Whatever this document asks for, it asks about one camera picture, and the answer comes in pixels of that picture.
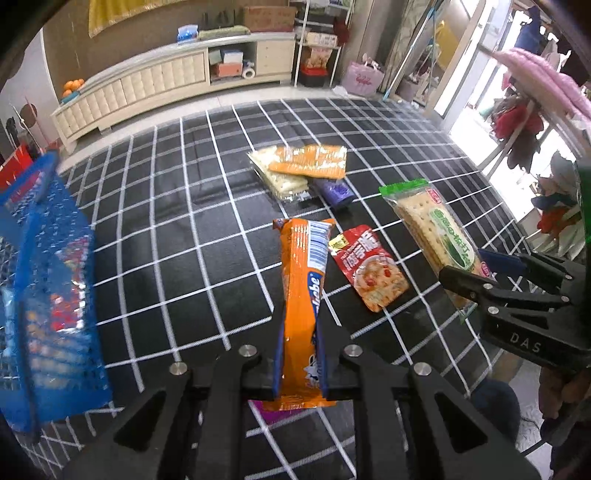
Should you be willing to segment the cream TV cabinet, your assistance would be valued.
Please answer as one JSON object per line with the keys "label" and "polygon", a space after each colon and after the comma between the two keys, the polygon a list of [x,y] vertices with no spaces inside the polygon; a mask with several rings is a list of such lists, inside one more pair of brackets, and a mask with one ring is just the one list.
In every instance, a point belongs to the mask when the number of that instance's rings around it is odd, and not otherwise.
{"label": "cream TV cabinet", "polygon": [[286,83],[295,46],[293,33],[266,32],[159,47],[94,75],[51,118],[73,152],[89,132],[153,109],[221,90]]}

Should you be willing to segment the orange snack packet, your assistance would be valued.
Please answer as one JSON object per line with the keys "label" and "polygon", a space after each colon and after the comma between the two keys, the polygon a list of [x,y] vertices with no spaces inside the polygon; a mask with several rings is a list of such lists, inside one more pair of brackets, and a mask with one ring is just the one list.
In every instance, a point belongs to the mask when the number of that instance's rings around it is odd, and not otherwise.
{"label": "orange snack packet", "polygon": [[348,150],[344,146],[280,147],[270,155],[269,170],[280,174],[342,180],[346,176],[346,158]]}

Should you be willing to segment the magenta snack packet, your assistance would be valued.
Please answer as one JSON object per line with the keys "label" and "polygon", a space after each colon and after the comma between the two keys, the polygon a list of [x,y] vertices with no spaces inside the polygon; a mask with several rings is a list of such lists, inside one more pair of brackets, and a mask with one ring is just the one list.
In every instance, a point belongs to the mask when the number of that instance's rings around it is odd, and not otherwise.
{"label": "magenta snack packet", "polygon": [[253,401],[253,405],[256,407],[257,412],[263,418],[263,421],[267,425],[273,425],[277,422],[283,421],[284,419],[293,417],[298,413],[298,410],[270,410],[266,409],[266,402]]}

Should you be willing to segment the pink quilt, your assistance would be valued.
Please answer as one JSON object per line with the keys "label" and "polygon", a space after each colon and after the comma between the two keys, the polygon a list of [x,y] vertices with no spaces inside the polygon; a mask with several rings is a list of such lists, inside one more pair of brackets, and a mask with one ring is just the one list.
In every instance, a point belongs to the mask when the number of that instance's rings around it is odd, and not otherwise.
{"label": "pink quilt", "polygon": [[590,121],[590,101],[570,76],[556,71],[543,57],[520,48],[493,51],[491,56],[546,110],[571,120]]}

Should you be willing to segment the plate of oranges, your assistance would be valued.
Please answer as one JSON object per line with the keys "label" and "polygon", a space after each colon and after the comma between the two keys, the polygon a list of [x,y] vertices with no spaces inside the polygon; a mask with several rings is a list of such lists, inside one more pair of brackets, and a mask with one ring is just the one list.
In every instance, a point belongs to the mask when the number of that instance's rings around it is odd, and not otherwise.
{"label": "plate of oranges", "polygon": [[85,84],[85,80],[82,78],[67,81],[63,85],[61,98],[65,99],[66,97],[68,97],[72,93],[77,92],[84,84]]}

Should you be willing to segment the white metal shelf rack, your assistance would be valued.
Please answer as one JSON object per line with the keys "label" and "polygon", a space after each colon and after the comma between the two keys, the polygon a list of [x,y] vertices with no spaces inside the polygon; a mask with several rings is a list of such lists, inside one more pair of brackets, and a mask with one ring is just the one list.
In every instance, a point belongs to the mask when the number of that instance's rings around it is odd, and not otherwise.
{"label": "white metal shelf rack", "polygon": [[290,1],[294,17],[293,84],[329,87],[335,83],[342,51],[349,41],[355,1]]}

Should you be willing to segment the blue mop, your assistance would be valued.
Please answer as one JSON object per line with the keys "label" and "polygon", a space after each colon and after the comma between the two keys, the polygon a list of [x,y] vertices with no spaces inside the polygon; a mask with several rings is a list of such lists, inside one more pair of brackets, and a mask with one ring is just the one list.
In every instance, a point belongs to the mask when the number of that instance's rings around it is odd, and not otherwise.
{"label": "blue mop", "polygon": [[437,1],[407,2],[387,59],[386,76],[381,85],[384,100],[389,99],[398,89],[428,22],[436,19],[437,9]]}

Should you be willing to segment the red chip bag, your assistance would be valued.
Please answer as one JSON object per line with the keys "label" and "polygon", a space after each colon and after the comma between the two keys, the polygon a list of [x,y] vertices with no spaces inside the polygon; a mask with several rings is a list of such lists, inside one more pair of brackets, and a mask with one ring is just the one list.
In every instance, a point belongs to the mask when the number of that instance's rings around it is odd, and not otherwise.
{"label": "red chip bag", "polygon": [[409,289],[405,275],[368,225],[336,235],[329,240],[329,251],[372,312],[388,307]]}

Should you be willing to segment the purple snack packet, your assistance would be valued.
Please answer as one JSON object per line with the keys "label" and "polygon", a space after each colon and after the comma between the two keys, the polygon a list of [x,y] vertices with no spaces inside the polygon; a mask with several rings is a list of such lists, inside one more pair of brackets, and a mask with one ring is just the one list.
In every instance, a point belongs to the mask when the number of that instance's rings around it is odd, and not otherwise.
{"label": "purple snack packet", "polygon": [[314,179],[312,186],[322,199],[334,210],[341,210],[349,206],[355,194],[342,180]]}

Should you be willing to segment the blue plastic basket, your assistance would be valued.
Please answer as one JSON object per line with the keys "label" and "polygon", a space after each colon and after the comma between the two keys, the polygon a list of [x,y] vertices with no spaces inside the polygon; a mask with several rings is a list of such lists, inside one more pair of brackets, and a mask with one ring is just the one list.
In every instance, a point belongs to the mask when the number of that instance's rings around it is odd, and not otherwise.
{"label": "blue plastic basket", "polygon": [[112,399],[94,306],[94,234],[56,172],[37,159],[1,195],[1,413],[44,424]]}

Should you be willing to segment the blue tissue box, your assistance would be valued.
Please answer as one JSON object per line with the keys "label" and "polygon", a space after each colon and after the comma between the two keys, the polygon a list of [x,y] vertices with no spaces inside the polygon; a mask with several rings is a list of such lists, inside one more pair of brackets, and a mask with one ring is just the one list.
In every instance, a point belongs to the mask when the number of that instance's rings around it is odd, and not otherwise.
{"label": "blue tissue box", "polygon": [[176,42],[182,43],[192,40],[197,40],[198,26],[195,24],[183,25],[177,29]]}

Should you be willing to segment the clear cracker pack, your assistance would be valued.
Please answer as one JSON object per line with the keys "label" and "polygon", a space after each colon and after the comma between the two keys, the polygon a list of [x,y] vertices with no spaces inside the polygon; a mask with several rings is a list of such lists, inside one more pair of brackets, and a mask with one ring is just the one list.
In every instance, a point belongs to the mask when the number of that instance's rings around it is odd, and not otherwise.
{"label": "clear cracker pack", "polygon": [[281,202],[295,202],[311,199],[308,180],[304,176],[284,174],[270,170],[270,164],[279,162],[286,149],[271,146],[247,153],[252,168],[260,180],[266,184],[270,192]]}

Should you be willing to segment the red paper bag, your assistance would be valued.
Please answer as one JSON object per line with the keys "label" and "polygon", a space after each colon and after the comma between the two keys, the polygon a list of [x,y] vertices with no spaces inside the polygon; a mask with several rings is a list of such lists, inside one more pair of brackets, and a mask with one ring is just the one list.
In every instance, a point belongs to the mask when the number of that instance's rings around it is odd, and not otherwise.
{"label": "red paper bag", "polygon": [[33,160],[28,149],[23,145],[17,147],[12,155],[1,165],[0,191],[7,190],[32,164]]}

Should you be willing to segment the green cracker pack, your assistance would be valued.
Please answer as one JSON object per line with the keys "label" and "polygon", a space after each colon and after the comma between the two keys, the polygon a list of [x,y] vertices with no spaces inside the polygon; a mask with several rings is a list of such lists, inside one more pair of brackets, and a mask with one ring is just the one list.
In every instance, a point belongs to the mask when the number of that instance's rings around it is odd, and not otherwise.
{"label": "green cracker pack", "polygon": [[491,272],[457,215],[439,190],[424,178],[379,188],[403,221],[436,275],[451,266],[481,277]]}

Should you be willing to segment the green folded cloth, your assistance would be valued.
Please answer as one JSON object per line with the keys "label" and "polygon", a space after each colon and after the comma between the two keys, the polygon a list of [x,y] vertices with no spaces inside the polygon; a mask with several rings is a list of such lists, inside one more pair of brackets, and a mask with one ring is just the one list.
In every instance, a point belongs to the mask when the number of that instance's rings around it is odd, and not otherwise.
{"label": "green folded cloth", "polygon": [[197,34],[197,40],[206,41],[218,38],[228,38],[242,35],[249,35],[249,28],[243,25],[235,25],[231,27],[221,27],[211,30],[202,30]]}

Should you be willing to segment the orange biscuit roll pack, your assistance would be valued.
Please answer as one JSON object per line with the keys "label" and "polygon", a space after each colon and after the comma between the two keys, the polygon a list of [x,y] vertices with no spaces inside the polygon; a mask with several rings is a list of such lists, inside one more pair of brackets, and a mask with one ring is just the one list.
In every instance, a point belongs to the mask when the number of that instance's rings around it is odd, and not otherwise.
{"label": "orange biscuit roll pack", "polygon": [[335,221],[276,219],[283,281],[283,365],[279,395],[263,403],[270,412],[330,406],[321,391],[317,320],[325,285],[329,236]]}

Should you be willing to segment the brown cardboard box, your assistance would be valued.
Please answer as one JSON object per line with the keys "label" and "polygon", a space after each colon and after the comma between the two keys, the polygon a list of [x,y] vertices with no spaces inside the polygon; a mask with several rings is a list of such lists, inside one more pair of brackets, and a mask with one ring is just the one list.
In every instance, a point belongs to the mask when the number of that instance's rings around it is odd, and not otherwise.
{"label": "brown cardboard box", "polygon": [[245,6],[242,25],[250,32],[290,32],[297,8],[290,6]]}

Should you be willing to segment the pink tote bag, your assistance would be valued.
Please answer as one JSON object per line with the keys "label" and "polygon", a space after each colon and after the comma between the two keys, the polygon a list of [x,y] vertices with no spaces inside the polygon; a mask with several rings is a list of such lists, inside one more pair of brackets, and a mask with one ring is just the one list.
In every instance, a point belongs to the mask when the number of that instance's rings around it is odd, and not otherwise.
{"label": "pink tote bag", "polygon": [[341,85],[349,93],[361,97],[373,96],[385,77],[380,63],[363,54],[360,62],[352,61],[342,75]]}

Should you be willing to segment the black white grid tablecloth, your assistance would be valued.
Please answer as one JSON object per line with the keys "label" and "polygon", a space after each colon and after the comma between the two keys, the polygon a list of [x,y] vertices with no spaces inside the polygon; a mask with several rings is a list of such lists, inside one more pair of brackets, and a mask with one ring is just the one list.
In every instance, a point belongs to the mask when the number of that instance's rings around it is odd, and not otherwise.
{"label": "black white grid tablecloth", "polygon": [[[348,151],[353,200],[281,202],[249,152],[328,143]],[[276,218],[367,226],[408,290],[370,311],[329,263],[322,310],[386,361],[432,365],[464,394],[483,395],[500,359],[449,300],[380,188],[424,178],[479,247],[515,253],[525,239],[493,186],[461,149],[412,108],[365,100],[276,100],[205,111],[100,149],[62,174],[95,232],[98,332],[113,398],[42,428],[23,448],[43,474],[63,467],[175,361],[202,366],[263,332],[280,297]]]}

